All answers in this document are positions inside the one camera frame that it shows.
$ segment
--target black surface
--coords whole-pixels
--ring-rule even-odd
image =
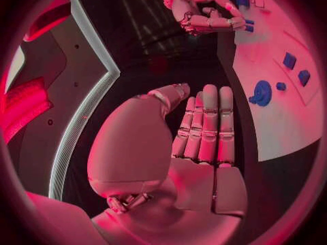
[[[123,1],[82,0],[122,76],[102,100],[77,143],[68,168],[63,200],[82,207],[91,217],[107,208],[105,200],[92,191],[87,181],[87,157],[101,124],[124,100],[176,82],[188,82],[191,95],[206,83],[218,87],[231,85],[235,106],[239,109],[235,115],[236,157],[238,166],[244,170],[249,195],[248,215],[233,242],[249,243],[271,227],[292,204],[310,172],[319,143],[259,163],[251,112],[232,69],[233,33],[193,38],[180,30],[160,0],[125,0],[131,15],[128,15]],[[162,26],[154,20],[147,7],[153,10]],[[139,28],[139,35],[131,18]],[[173,134],[179,127],[185,104],[167,118]]]

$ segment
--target humanoid robot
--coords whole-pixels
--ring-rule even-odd
[[[232,90],[218,93],[208,84],[190,97],[173,141],[165,115],[189,94],[187,84],[151,90],[125,101],[102,125],[88,179],[107,199],[109,209],[93,221],[109,242],[220,244],[245,216],[246,187],[234,167]]]
[[[231,19],[221,17],[214,8],[203,8],[201,14],[197,3],[214,1],[219,6],[228,10],[233,16]],[[245,30],[245,19],[242,13],[230,0],[163,0],[165,6],[172,10],[177,22],[187,32],[197,35],[226,30]]]

